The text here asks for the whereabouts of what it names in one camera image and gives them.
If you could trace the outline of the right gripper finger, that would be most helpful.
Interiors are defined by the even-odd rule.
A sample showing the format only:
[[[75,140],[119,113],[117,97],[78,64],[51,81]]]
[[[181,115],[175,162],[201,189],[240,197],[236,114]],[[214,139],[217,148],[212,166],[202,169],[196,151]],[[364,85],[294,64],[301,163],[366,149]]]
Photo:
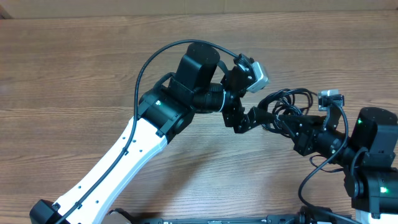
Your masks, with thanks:
[[[288,122],[288,123],[293,123],[293,122],[298,122],[298,123],[323,123],[325,120],[324,116],[315,116],[315,115],[291,115],[291,114],[281,114],[278,115],[278,119],[280,121]]]
[[[310,123],[280,121],[278,116],[275,118],[275,132],[291,139],[298,139],[302,136],[309,137],[309,125]]]

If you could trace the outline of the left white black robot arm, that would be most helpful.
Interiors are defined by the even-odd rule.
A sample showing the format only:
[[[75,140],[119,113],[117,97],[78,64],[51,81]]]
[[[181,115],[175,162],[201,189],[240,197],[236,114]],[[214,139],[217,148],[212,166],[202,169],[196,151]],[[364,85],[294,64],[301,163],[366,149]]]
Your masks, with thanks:
[[[112,148],[56,201],[39,200],[29,213],[32,223],[101,223],[133,177],[197,113],[221,113],[225,125],[237,133],[256,126],[255,112],[246,113],[241,98],[268,84],[264,66],[234,54],[234,67],[228,69],[220,59],[221,46],[192,39],[187,43],[175,72],[145,94],[134,95],[134,115]]]

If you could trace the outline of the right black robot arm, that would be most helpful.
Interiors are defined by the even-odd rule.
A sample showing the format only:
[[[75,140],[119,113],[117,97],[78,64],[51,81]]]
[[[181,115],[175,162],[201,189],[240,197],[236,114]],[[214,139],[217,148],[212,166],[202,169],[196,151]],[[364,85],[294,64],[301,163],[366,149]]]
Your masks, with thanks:
[[[362,221],[397,222],[397,168],[392,165],[397,115],[382,108],[362,108],[350,136],[336,129],[342,116],[330,106],[324,117],[278,115],[275,121],[293,139],[299,154],[317,152],[343,168],[351,206]]]

